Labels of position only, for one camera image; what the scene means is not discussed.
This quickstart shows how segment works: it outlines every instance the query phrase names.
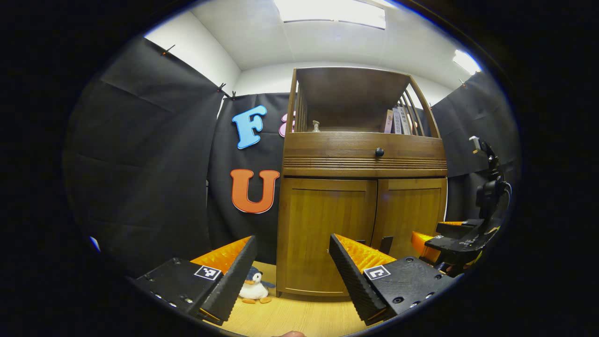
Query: letter f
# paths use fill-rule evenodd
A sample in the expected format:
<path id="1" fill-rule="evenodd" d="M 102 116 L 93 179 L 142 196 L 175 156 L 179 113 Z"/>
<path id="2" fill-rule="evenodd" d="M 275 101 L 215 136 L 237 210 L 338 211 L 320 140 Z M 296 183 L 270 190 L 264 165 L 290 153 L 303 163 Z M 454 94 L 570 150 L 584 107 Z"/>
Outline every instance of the letter f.
<path id="1" fill-rule="evenodd" d="M 237 124 L 237 132 L 239 133 L 239 143 L 237 143 L 237 148 L 239 150 L 260 141 L 260 136 L 255 135 L 252 129 L 256 129 L 258 132 L 262 131 L 262 118 L 260 118 L 260 116 L 255 116 L 251 121 L 250 118 L 253 115 L 264 116 L 266 115 L 266 112 L 264 106 L 257 106 L 233 117 L 233 122 Z"/>

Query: book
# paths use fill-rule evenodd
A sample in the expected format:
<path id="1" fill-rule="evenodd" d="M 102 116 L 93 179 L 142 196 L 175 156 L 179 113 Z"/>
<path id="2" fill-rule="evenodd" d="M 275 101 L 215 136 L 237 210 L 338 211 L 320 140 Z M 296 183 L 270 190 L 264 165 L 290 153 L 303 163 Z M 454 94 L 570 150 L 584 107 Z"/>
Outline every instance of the book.
<path id="1" fill-rule="evenodd" d="M 410 124 L 408 124 L 408 119 L 406 117 L 406 110 L 403 107 L 399 107 L 397 109 L 400 112 L 401 128 L 403 129 L 403 134 L 411 135 L 412 131 L 410 130 Z"/>
<path id="2" fill-rule="evenodd" d="M 401 116 L 398 107 L 393 108 L 393 126 L 396 134 L 401 134 Z"/>
<path id="3" fill-rule="evenodd" d="M 393 122 L 393 111 L 387 110 L 387 118 L 385 119 L 385 133 L 391 133 L 391 123 Z"/>

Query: ceiling light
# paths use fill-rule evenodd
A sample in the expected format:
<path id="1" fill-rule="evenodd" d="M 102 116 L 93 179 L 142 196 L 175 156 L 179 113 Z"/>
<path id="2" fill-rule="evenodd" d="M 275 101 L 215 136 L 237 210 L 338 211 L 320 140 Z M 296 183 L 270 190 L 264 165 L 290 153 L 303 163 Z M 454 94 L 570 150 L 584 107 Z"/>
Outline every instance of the ceiling light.
<path id="1" fill-rule="evenodd" d="M 356 0 L 274 0 L 283 22 L 326 20 L 385 28 L 385 10 Z"/>
<path id="2" fill-rule="evenodd" d="M 467 71 L 470 75 L 474 75 L 477 71 L 480 71 L 480 67 L 476 61 L 470 55 L 460 50 L 456 49 L 453 61 Z"/>

